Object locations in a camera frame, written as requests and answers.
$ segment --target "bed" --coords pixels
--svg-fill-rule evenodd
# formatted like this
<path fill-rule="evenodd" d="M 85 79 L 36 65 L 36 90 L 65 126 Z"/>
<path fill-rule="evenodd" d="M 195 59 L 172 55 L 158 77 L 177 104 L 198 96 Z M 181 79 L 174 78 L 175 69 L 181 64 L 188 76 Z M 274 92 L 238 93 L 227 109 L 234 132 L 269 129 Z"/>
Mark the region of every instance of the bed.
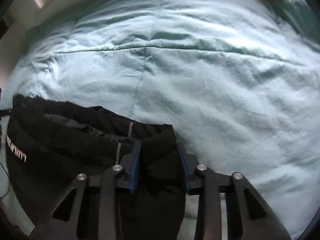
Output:
<path fill-rule="evenodd" d="M 319 41 L 305 0 L 96 0 L 28 32 L 1 106 L 22 93 L 172 124 L 202 163 L 242 172 L 296 239 L 320 205 Z M 12 190 L 3 202 L 29 234 Z M 188 197 L 178 239 L 196 210 Z"/>

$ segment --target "cable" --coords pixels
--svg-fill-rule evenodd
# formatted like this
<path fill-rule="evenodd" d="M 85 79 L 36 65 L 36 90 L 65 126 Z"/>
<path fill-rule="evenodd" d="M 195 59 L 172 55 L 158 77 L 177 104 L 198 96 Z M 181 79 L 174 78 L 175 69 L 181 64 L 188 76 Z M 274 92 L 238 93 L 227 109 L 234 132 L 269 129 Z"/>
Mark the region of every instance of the cable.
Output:
<path fill-rule="evenodd" d="M 3 168 L 3 170 L 4 170 L 5 174 L 7 174 L 7 177 L 8 177 L 8 180 L 9 180 L 9 187 L 8 187 L 7 192 L 6 192 L 6 193 L 4 193 L 4 195 L 0 197 L 0 199 L 3 199 L 3 198 L 4 198 L 5 196 L 7 196 L 7 195 L 8 195 L 8 193 L 10 192 L 10 189 L 11 189 L 11 180 L 10 180 L 9 174 L 7 173 L 7 171 L 5 170 L 5 168 L 4 168 L 4 166 L 2 165 L 2 163 L 1 163 L 1 162 L 0 162 L 0 165 L 1 165 L 1 167 Z"/>

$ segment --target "wall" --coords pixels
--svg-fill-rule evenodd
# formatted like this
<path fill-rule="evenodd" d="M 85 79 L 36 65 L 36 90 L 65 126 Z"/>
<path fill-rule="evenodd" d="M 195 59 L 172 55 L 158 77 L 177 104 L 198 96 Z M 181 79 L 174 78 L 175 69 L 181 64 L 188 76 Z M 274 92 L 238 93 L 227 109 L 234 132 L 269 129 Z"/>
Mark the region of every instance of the wall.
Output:
<path fill-rule="evenodd" d="M 28 29 L 33 25 L 39 10 L 35 0 L 14 0 L 8 12 L 15 21 Z"/>
<path fill-rule="evenodd" d="M 25 27 L 16 21 L 0 40 L 0 88 L 5 89 L 11 71 L 19 60 L 25 38 Z"/>

